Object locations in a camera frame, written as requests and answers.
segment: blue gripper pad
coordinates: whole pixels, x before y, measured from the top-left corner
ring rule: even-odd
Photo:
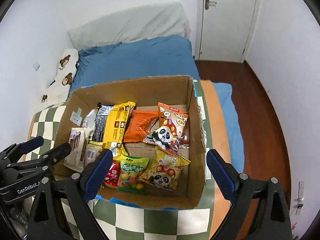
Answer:
[[[44,143],[44,140],[41,136],[31,139],[30,141],[24,142],[21,144],[20,153],[21,154],[28,154],[33,150],[41,147]]]
[[[83,199],[86,203],[94,199],[97,192],[112,165],[112,152],[104,149],[98,158],[89,163],[81,173],[80,187],[84,192]]]
[[[238,172],[231,164],[226,163],[215,149],[208,151],[207,165],[223,197],[234,203],[239,187]]]

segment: light switch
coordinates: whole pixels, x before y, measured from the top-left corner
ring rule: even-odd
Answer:
[[[33,63],[33,68],[38,71],[38,69],[40,68],[39,63],[36,61],[35,63]]]

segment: checkered cloth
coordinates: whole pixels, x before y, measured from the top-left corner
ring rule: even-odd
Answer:
[[[213,148],[211,126],[204,92],[200,82],[195,82],[198,104],[201,108],[206,134],[207,151]],[[59,121],[65,104],[49,107],[36,114],[31,138],[44,137],[44,145],[28,154],[26,159],[36,159],[53,148]],[[98,201],[93,215],[110,240],[208,240],[214,207],[214,179],[206,169],[206,184],[198,206],[192,210],[149,210],[127,207],[107,201]],[[81,238],[68,201],[62,205],[70,228],[77,239]]]
[[[42,136],[44,144],[31,153],[28,153],[25,159],[26,161],[38,159],[41,155],[53,148],[60,120],[65,109],[66,103],[64,102],[49,106],[41,112],[36,113],[31,137],[29,139]]]

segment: white door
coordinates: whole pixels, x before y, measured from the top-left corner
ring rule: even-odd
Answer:
[[[200,60],[241,62],[256,0],[204,0]]]

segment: wooden floor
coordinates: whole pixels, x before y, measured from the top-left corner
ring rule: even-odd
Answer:
[[[291,179],[288,153],[273,106],[250,66],[244,62],[196,61],[201,79],[232,85],[244,141],[244,172],[252,179],[276,177],[290,205]],[[252,201],[238,235],[243,238],[251,224],[257,201]]]

